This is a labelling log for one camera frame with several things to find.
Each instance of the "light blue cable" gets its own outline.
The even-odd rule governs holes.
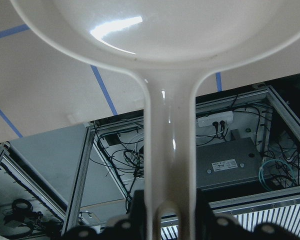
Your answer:
[[[259,182],[261,183],[261,185],[269,192],[273,191],[267,184],[266,184],[266,181],[265,181],[265,177],[264,177],[264,174],[263,174],[263,171],[264,171],[264,166],[267,164],[267,163],[270,163],[270,162],[280,162],[284,165],[286,165],[289,170],[291,171],[291,175],[292,175],[292,182],[291,182],[291,185],[290,185],[290,188],[294,185],[294,180],[295,180],[295,173],[292,169],[292,167],[286,163],[285,161],[281,160],[281,159],[270,159],[268,161],[265,161],[259,168]]]

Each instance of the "metal grate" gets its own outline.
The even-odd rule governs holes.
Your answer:
[[[256,225],[274,223],[300,237],[300,204],[235,215],[242,227],[252,232]]]

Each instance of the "label sticker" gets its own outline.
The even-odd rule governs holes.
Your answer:
[[[212,164],[213,170],[215,172],[228,170],[228,169],[235,169],[238,167],[235,159],[229,159],[229,160],[225,160],[225,161],[217,161],[217,162],[213,162],[211,164]]]

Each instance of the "blue line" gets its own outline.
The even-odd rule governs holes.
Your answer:
[[[216,89],[218,92],[222,91],[221,72],[215,73]]]
[[[115,108],[115,105],[112,102],[111,97],[110,97],[110,95],[108,93],[108,90],[107,90],[107,88],[105,86],[105,83],[102,80],[101,75],[100,75],[100,73],[98,71],[98,68],[96,66],[92,66],[92,65],[90,65],[90,66],[91,66],[91,69],[92,69],[92,71],[94,73],[94,76],[95,76],[95,78],[96,78],[96,80],[97,80],[97,82],[98,82],[98,84],[99,84],[99,86],[100,86],[100,88],[101,88],[101,90],[103,92],[103,95],[104,95],[104,97],[105,97],[105,99],[106,99],[106,101],[107,101],[107,103],[108,103],[108,105],[109,105],[109,107],[110,107],[110,109],[112,111],[112,114],[113,115],[118,115],[117,110]]]
[[[22,24],[19,26],[15,26],[15,27],[0,31],[0,39],[10,36],[10,35],[13,35],[13,34],[17,34],[17,33],[29,30],[29,29],[30,28],[26,24]]]
[[[13,125],[13,123],[9,120],[9,118],[7,118],[7,116],[1,111],[0,109],[0,116],[2,117],[2,119],[10,126],[10,128],[15,132],[15,134],[17,134],[17,136],[19,138],[22,138],[22,134],[18,131],[18,129],[15,127],[15,125]]]

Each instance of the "power outlet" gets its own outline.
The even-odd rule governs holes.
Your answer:
[[[209,116],[203,116],[198,118],[199,128],[212,126],[213,122],[218,122],[223,120],[226,124],[231,124],[234,121],[234,113],[232,111],[225,111],[215,113]]]

